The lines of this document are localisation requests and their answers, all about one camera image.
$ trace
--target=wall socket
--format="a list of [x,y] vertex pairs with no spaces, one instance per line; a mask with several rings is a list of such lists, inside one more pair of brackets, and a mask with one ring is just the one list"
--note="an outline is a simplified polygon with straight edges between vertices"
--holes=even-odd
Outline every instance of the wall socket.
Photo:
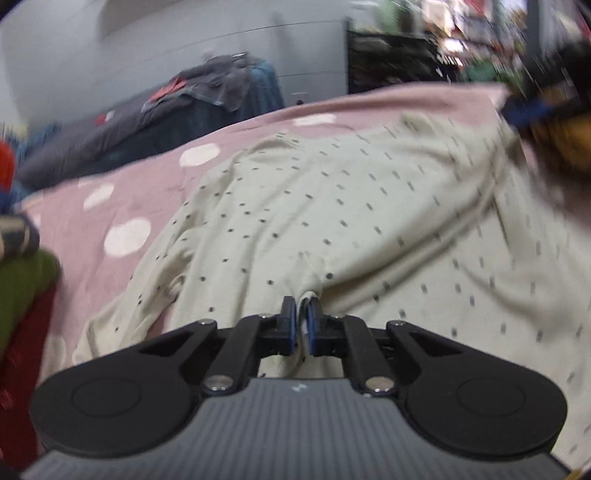
[[303,105],[308,103],[308,94],[306,92],[292,93],[291,104],[292,105]]

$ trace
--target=green cloth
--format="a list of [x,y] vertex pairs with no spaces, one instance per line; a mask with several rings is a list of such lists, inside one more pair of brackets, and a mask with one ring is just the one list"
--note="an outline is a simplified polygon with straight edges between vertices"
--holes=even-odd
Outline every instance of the green cloth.
[[59,276],[57,258],[44,250],[0,262],[0,362],[18,322]]

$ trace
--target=cream fabric with black dots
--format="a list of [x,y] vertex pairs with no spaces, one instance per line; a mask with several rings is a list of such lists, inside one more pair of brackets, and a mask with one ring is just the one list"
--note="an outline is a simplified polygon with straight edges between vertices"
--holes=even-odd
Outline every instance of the cream fabric with black dots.
[[[591,451],[591,257],[533,199],[508,158],[516,142],[503,122],[420,114],[342,137],[263,140],[210,171],[73,360],[143,340],[175,299],[169,329],[204,317],[228,327],[312,291],[326,312],[373,327],[406,319],[548,375],[569,400],[556,452],[579,466]],[[265,359],[261,373],[285,375],[295,361]],[[299,374],[338,370],[308,359]]]

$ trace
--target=dark gray blanket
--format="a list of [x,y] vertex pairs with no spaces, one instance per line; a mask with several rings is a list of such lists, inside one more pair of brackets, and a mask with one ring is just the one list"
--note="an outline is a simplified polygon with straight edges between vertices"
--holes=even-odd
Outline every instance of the dark gray blanket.
[[102,153],[181,108],[195,98],[224,105],[229,111],[240,107],[250,87],[249,55],[215,57],[204,65],[184,70],[175,78],[187,80],[195,95],[177,95],[142,107],[160,87],[142,92],[108,109],[108,121],[98,124],[99,115],[65,125],[42,148],[35,151],[18,169],[16,179],[31,190],[57,185],[69,172],[96,161]]

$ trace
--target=bed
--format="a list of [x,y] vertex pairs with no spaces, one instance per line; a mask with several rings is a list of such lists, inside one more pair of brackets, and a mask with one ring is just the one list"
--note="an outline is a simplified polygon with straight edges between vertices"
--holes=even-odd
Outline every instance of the bed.
[[[175,78],[190,80],[197,75],[205,76],[201,69],[234,57],[237,60],[232,61],[244,63],[223,74],[230,79],[237,76],[236,72],[248,71],[244,74],[244,85],[239,85],[244,88],[239,103],[234,101],[228,108],[213,95],[205,101],[204,96],[182,95],[145,110],[148,99],[164,86],[150,89],[101,114],[64,125],[22,161],[15,179],[30,191],[46,189],[63,180],[104,173],[161,154],[219,128],[283,108],[273,67],[247,54],[215,57],[202,66],[180,72]],[[214,80],[223,84],[219,78]]]
[[[503,96],[410,85],[298,106],[27,199],[63,266],[40,380],[314,291],[327,312],[406,319],[550,377],[569,402],[554,453],[588,465],[591,247],[577,213],[591,204],[539,194],[496,114]],[[339,373],[311,360],[299,375]]]

